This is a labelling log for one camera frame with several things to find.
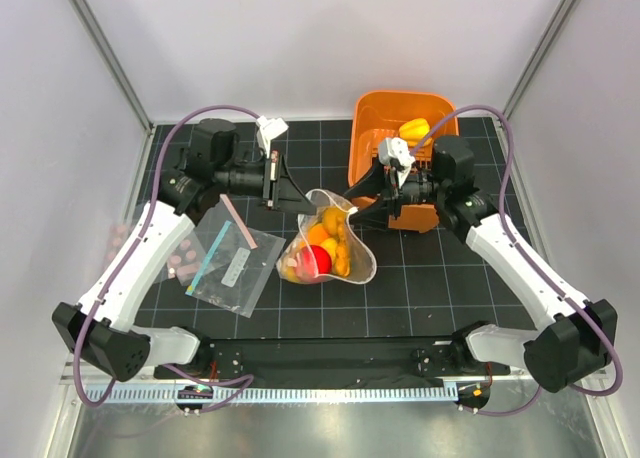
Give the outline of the small orange fruit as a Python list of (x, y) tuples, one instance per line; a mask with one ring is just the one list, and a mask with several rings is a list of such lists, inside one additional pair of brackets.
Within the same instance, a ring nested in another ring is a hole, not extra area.
[(308, 230), (306, 238), (310, 245), (321, 245), (325, 240), (331, 238), (331, 234), (322, 223), (317, 223)]

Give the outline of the white dotted zip bag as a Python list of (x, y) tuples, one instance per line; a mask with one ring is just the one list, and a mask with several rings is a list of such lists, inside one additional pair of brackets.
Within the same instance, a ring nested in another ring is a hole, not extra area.
[(313, 189), (306, 197), (316, 206), (316, 213), (298, 216), (298, 233), (276, 262), (279, 276), (302, 285), (332, 280), (353, 285), (370, 282), (377, 261), (351, 224), (358, 208), (329, 190)]

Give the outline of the red apple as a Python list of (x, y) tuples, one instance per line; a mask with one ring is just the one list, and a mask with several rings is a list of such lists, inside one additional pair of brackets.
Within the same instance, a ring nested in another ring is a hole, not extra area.
[(308, 276), (328, 274), (332, 270), (331, 255), (319, 245), (303, 247), (298, 253), (298, 270)]

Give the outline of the yellow pear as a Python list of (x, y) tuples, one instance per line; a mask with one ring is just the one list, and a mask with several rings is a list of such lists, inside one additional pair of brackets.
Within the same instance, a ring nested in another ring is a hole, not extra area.
[(287, 258), (284, 261), (284, 278), (297, 284), (314, 284), (320, 281), (317, 266), (314, 261), (297, 261)]

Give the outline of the orange plastic basket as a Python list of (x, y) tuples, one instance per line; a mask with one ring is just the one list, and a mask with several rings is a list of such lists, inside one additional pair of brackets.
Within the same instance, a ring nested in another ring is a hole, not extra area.
[(430, 167), (435, 140), (457, 135), (458, 121), (436, 125), (455, 110), (447, 98), (426, 92), (374, 90), (362, 95), (354, 109), (348, 184), (353, 186), (378, 161), (378, 148), (385, 158), (399, 157), (406, 170), (400, 173), (404, 184)]

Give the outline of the yellow mango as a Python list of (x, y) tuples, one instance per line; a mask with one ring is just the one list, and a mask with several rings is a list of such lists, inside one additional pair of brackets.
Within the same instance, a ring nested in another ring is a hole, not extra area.
[(344, 224), (346, 213), (338, 207), (327, 207), (321, 218), (321, 224), (330, 236), (338, 235), (338, 228)]

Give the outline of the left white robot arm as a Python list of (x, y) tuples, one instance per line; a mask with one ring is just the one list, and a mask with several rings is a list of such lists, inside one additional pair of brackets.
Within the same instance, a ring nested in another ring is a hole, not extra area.
[(190, 378), (208, 373), (209, 339), (187, 326), (139, 328), (134, 321), (172, 252), (225, 195), (254, 197), (268, 210), (312, 214), (314, 205), (292, 179), (274, 139), (288, 130), (281, 118), (260, 116), (255, 161), (237, 150), (236, 126), (204, 119), (169, 167), (158, 166), (150, 200), (123, 247), (97, 282), (74, 304), (61, 302), (52, 321), (73, 355), (74, 378), (88, 363), (125, 382), (146, 367), (174, 365)]

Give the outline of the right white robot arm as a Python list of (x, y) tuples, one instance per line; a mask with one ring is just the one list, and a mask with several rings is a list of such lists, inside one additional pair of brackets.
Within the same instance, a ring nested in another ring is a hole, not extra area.
[(373, 198), (354, 216), (367, 224), (397, 218), (409, 205), (433, 206), (440, 225), (490, 265), (524, 306), (531, 330), (476, 322), (454, 333), (450, 360), (457, 371), (472, 374), (495, 362), (524, 369), (542, 389), (558, 392), (613, 365), (611, 388), (619, 388), (616, 310), (567, 284), (521, 238), (503, 207), (476, 185), (475, 156), (464, 139), (436, 139), (429, 167), (420, 168), (404, 140), (385, 138), (369, 170), (345, 195)]

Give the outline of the blue zipper clear bag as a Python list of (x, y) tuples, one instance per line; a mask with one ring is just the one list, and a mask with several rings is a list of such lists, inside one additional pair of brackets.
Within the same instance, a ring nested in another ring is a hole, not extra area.
[(208, 219), (195, 229), (204, 249), (202, 264), (186, 294), (249, 318), (280, 256), (282, 237), (250, 229), (257, 246), (250, 247), (230, 219)]

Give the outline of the pink dotted zip bag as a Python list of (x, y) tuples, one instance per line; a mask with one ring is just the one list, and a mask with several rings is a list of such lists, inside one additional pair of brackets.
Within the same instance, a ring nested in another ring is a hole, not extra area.
[(162, 271), (190, 284), (198, 273), (213, 270), (205, 258), (209, 248), (186, 215), (176, 215), (172, 206), (161, 202), (149, 203), (99, 285), (123, 295), (136, 286), (147, 289)]

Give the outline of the yellow bell pepper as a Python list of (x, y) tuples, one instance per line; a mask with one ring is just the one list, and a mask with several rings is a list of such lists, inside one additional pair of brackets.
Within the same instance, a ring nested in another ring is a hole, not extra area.
[(424, 118), (410, 120), (399, 127), (398, 136), (409, 146), (416, 146), (429, 132), (430, 124)]

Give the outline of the black grid mat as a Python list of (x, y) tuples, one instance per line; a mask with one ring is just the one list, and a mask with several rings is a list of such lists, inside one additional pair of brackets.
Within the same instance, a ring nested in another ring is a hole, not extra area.
[[(476, 160), (476, 182), (497, 192), (505, 164), (490, 117), (458, 119)], [(308, 191), (348, 188), (351, 120), (290, 121), (274, 142), (296, 183)], [(286, 239), (296, 217), (266, 211), (251, 198), (233, 198), (247, 225)], [(212, 338), (332, 338), (449, 335), (476, 321), (533, 329), (528, 313), (497, 273), (449, 231), (359, 229), (378, 270), (362, 286), (340, 281), (297, 285), (274, 269), (250, 318), (185, 295), (176, 279), (160, 279), (135, 318), (141, 327), (191, 326)]]

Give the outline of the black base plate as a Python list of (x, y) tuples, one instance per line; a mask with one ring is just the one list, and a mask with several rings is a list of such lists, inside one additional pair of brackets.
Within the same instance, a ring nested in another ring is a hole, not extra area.
[(421, 388), (446, 378), (510, 374), (504, 364), (472, 360), (449, 336), (217, 339), (209, 351), (200, 379), (251, 374), (256, 388)]

